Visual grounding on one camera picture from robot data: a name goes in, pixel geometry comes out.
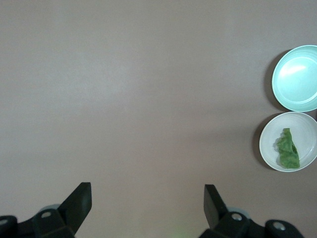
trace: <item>green leaf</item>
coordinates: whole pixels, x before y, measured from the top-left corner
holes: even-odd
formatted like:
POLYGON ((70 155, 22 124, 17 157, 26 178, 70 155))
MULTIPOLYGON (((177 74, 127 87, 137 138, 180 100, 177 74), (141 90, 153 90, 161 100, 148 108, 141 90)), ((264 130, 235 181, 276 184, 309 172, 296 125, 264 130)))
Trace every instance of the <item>green leaf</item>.
POLYGON ((282 136, 278 139, 276 145, 281 165, 287 169, 298 169, 300 167, 299 156, 292 140, 290 128, 283 129, 282 136))

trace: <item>leafy vegetable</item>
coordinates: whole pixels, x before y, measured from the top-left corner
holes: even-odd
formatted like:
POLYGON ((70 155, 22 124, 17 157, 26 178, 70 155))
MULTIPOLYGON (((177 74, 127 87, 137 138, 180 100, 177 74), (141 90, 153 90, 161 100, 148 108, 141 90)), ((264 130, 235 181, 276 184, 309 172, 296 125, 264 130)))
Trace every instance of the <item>leafy vegetable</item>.
POLYGON ((284 128, 282 136, 276 143, 279 152, 279 159, 282 166, 287 169, 298 169, 299 156, 292 140, 290 128, 284 128))

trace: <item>empty bowl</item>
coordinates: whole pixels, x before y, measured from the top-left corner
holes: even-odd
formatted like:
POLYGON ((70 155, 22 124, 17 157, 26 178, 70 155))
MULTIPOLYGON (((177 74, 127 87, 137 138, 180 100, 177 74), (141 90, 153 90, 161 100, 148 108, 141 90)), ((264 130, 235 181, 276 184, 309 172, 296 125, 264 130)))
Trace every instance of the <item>empty bowl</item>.
POLYGON ((285 54, 273 72, 272 89, 291 111, 317 109, 317 46, 300 46, 285 54))

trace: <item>bowl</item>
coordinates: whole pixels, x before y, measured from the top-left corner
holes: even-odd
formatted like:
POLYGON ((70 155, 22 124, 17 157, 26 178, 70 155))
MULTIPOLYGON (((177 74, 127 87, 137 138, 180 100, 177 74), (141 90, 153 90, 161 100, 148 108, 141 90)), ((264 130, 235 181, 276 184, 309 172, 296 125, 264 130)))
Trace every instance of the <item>bowl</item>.
POLYGON ((317 109, 317 46, 300 46, 285 54, 273 72, 272 89, 291 111, 317 109))
POLYGON ((282 172, 301 170, 311 164, 317 156, 317 122, 305 113, 282 113, 264 127, 259 147, 264 161, 273 169, 282 172), (297 148, 300 159, 298 169, 286 169, 278 162, 279 152, 275 144, 284 128, 290 128, 292 140, 297 148))

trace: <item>white bowl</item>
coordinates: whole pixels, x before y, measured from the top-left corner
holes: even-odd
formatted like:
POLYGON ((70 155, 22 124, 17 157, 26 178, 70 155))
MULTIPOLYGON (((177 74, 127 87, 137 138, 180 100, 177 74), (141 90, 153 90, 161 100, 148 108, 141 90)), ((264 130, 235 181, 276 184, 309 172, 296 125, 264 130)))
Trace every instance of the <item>white bowl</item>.
POLYGON ((263 129, 260 136, 260 153, 264 161, 273 169, 294 172, 307 167, 317 156, 317 122, 305 113, 289 112, 273 118, 263 129), (286 169, 278 162, 279 153, 275 143, 284 128, 290 128, 294 145, 297 148, 300 167, 286 169))

